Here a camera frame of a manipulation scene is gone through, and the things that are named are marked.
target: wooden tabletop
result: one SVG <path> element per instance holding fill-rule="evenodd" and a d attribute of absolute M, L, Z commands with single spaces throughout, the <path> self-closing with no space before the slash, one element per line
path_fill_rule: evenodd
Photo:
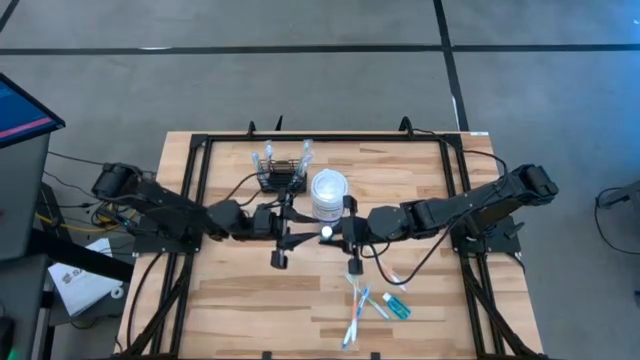
<path fill-rule="evenodd" d="M 170 132 L 166 138 L 158 181 L 175 192 L 179 192 L 182 185 L 191 134 Z M 465 149 L 492 152 L 488 136 L 461 135 Z M 274 142 L 273 146 L 276 159 L 298 158 L 302 149 L 301 142 Z M 263 153 L 263 149 L 264 144 L 259 142 L 215 143 L 204 204 L 221 200 L 243 177 L 253 172 L 250 154 L 252 151 Z M 324 168 L 340 171 L 349 181 L 351 195 L 358 200 L 361 217 L 366 217 L 371 208 L 382 205 L 447 197 L 436 143 L 315 142 L 313 150 L 309 179 Z M 202 154 L 198 156 L 196 168 Z M 466 162 L 472 187 L 498 176 L 494 160 L 488 157 L 467 154 Z M 453 151 L 451 163 L 460 192 Z M 192 199 L 198 171 L 196 169 L 193 176 Z M 238 202 L 245 201 L 258 188 L 257 181 L 248 181 L 235 198 Z M 273 198 L 273 195 L 261 194 L 247 210 L 252 211 L 255 204 Z M 310 214 L 308 195 L 298 196 L 295 208 Z M 308 231 L 310 226 L 315 225 L 295 224 L 292 232 Z M 394 243 L 381 258 L 404 278 L 436 239 Z M 272 242 L 203 240 L 191 278 L 181 358 L 259 358 L 263 351 L 272 351 L 275 358 L 368 358 L 371 352 L 380 352 L 383 358 L 475 357 L 459 260 L 449 240 L 442 243 L 408 284 L 407 293 L 388 285 L 373 260 L 364 260 L 360 282 L 372 286 L 374 299 L 386 308 L 382 294 L 390 292 L 399 296 L 412 314 L 406 321 L 386 322 L 371 306 L 365 306 L 357 346 L 346 352 L 341 351 L 341 343 L 349 325 L 352 303 L 352 288 L 344 278 L 348 256 L 338 249 L 309 241 L 288 254 L 287 270 L 276 270 L 269 265 L 273 248 Z M 146 255 L 136 261 L 132 289 L 138 287 L 152 258 L 153 255 Z M 133 319 L 134 338 L 157 309 L 166 258 L 164 255 L 156 263 L 143 286 Z M 512 259 L 499 254 L 491 255 L 488 263 L 499 310 L 525 344 L 542 351 L 522 269 Z M 133 293 L 129 292 L 118 335 L 122 344 Z M 480 313 L 487 351 L 492 351 L 488 320 L 484 311 Z M 173 312 L 167 319 L 164 351 L 169 348 Z"/>

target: monitor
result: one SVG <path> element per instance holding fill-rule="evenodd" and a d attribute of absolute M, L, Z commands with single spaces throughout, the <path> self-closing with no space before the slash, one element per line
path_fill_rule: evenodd
<path fill-rule="evenodd" d="M 56 114 L 0 73 L 0 149 L 64 126 Z"/>

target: concrete floor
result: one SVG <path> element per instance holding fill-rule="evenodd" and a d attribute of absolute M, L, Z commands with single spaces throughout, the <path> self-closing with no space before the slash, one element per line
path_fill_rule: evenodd
<path fill-rule="evenodd" d="M 0 0 L 5 6 L 9 0 Z M 445 0 L 460 44 L 640 43 L 637 1 Z M 0 48 L 346 43 L 438 44 L 430 0 L 23 0 Z M 469 127 L 489 131 L 512 167 L 544 165 L 561 193 L 523 209 L 527 282 L 547 354 L 636 359 L 640 258 L 599 238 L 593 198 L 640 178 L 640 53 L 455 55 Z M 155 169 L 170 130 L 383 130 L 403 115 L 456 130 L 441 53 L 0 56 L 0 71 L 53 109 L 67 128 L 51 149 Z M 47 170 L 90 187 L 99 169 L 50 157 Z M 61 203 L 85 201 L 54 186 Z M 72 217 L 85 216 L 69 210 Z M 602 213 L 612 242 L 640 251 L 623 204 Z M 61 327 L 55 359 L 106 356 L 117 320 Z"/>

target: white jar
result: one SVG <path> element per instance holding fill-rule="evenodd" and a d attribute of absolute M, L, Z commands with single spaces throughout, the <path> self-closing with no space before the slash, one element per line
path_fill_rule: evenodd
<path fill-rule="evenodd" d="M 333 225 L 344 211 L 342 197 L 349 193 L 349 183 L 341 173 L 324 169 L 313 177 L 311 200 L 313 217 L 326 225 Z"/>

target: jar lid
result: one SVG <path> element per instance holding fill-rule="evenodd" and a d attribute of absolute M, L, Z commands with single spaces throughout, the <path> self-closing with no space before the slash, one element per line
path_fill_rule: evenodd
<path fill-rule="evenodd" d="M 327 205 L 342 203 L 342 197 L 349 192 L 349 183 L 341 173 L 324 169 L 313 177 L 311 195 Z"/>

